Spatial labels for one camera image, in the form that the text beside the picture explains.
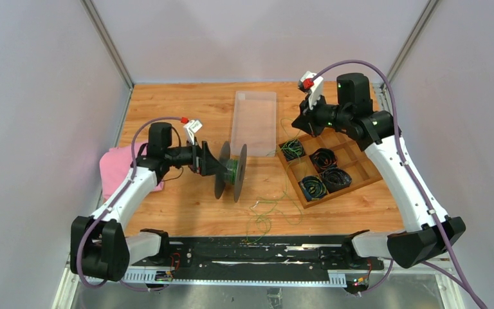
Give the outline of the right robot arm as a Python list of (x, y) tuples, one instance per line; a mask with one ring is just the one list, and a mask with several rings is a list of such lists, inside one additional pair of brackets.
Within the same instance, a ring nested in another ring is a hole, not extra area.
[(407, 155), (404, 139), (388, 111), (376, 111), (369, 79), (362, 73), (337, 77), (337, 104), (328, 104), (324, 80), (311, 71), (298, 82), (306, 94), (292, 126), (313, 137), (331, 128), (354, 140), (389, 188), (403, 221), (399, 232), (356, 232), (348, 237), (342, 260), (359, 268), (368, 257), (394, 260), (410, 268), (447, 252), (465, 232), (460, 216), (451, 217), (433, 197)]

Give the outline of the dark grey perforated spool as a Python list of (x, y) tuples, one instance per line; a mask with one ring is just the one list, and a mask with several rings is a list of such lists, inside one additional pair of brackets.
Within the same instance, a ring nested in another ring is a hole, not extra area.
[(232, 158), (230, 142), (223, 144), (218, 159), (222, 169), (215, 175), (214, 195), (217, 199), (221, 198), (227, 186), (231, 186), (234, 202), (239, 201), (246, 172), (247, 150), (244, 144), (239, 157)]

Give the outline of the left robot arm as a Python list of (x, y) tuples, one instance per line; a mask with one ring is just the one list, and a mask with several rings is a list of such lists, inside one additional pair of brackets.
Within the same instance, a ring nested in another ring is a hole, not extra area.
[(131, 144), (129, 170), (110, 198), (89, 216), (78, 216), (71, 224), (70, 269), (86, 286), (95, 288), (87, 278), (121, 281), (134, 263), (148, 259), (156, 266), (166, 265), (171, 257), (167, 232), (142, 229), (137, 235), (125, 236), (133, 214), (142, 201), (159, 184), (171, 167), (188, 167), (201, 176), (212, 176), (225, 170), (224, 164), (210, 152), (205, 141), (195, 134), (202, 128), (198, 119), (179, 117), (187, 135), (185, 144), (174, 147), (177, 131), (171, 124), (174, 117), (148, 121), (142, 128), (149, 130), (148, 141)]

